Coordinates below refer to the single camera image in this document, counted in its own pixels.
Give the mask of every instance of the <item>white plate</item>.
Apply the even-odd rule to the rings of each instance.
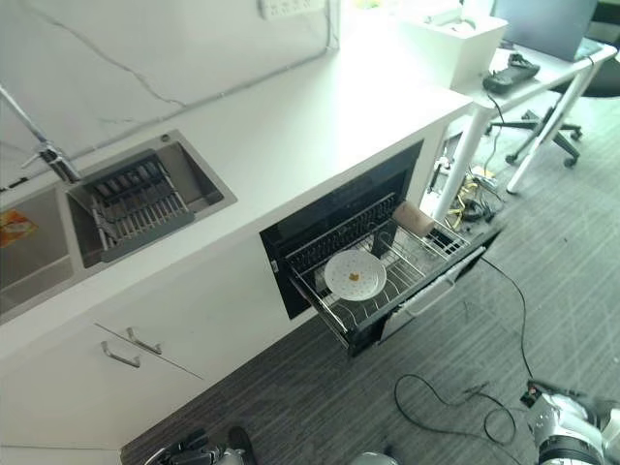
[[[346,250],[334,255],[325,266],[329,290],[346,300],[372,298],[386,285],[386,268],[374,255],[363,250]]]

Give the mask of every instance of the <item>chair base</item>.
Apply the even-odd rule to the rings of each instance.
[[[547,110],[543,118],[539,118],[533,111],[527,110],[521,117],[522,121],[506,121],[506,122],[493,122],[486,128],[486,134],[491,134],[493,128],[516,128],[516,129],[528,129],[531,131],[527,139],[519,145],[519,147],[511,154],[506,156],[506,163],[514,163],[519,155],[527,148],[527,146],[543,131],[543,127],[551,117],[554,107]],[[581,132],[581,126],[575,124],[563,124],[560,131],[571,131],[572,140],[580,140],[583,133]],[[564,166],[567,168],[573,167],[579,158],[579,151],[574,148],[571,142],[562,134],[558,134],[553,138],[553,141],[562,147],[571,156],[564,160]]]

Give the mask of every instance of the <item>tissue box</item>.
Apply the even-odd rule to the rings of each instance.
[[[508,23],[499,17],[466,17],[434,25],[401,20],[399,36],[420,64],[424,78],[450,89],[488,73]]]

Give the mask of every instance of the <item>wall outlet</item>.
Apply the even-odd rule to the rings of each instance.
[[[261,15],[266,20],[318,12],[326,7],[326,0],[259,0]]]

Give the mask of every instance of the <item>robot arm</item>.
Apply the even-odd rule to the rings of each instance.
[[[540,465],[620,465],[620,403],[534,380],[521,402]]]

